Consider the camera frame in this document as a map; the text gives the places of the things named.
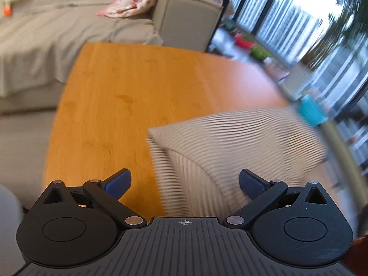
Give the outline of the striped beige knit garment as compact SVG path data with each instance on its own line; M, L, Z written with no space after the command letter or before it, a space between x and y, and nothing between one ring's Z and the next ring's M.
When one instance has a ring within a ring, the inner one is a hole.
M291 108L223 112L158 126L147 143L166 215L224 218L249 202L248 169L303 186L324 162L315 132Z

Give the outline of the turquoise plastic object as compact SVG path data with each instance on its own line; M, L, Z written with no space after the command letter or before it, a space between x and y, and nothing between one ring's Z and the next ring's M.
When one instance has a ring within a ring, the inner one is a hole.
M328 120L326 113L311 95L305 95L301 98L298 112L312 127L317 127Z

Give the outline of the green plastic basin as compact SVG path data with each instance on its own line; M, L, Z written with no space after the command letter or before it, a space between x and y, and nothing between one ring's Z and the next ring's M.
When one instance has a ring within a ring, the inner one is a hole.
M266 49L262 48L261 46L253 46L250 50L250 56L255 58L257 61L264 62L271 55Z

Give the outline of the red plastic basin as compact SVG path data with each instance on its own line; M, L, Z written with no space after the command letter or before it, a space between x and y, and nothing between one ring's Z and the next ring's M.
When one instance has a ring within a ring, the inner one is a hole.
M252 49L256 43L252 39L248 39L245 36L242 36L241 34L237 34L235 36L235 44L243 49Z

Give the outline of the beige fabric sofa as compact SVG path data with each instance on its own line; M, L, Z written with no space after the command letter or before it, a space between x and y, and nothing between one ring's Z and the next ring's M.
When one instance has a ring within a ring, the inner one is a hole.
M203 52L222 11L212 0L157 0L142 14L109 18L116 0L21 0L1 16L1 187L29 208L43 190L54 109L88 42Z

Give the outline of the green potted palm plant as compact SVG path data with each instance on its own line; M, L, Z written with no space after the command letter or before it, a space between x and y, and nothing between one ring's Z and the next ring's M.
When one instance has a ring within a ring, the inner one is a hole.
M339 46L352 49L357 40L367 39L367 0L336 0L339 15L329 15L329 27L300 62L315 71Z

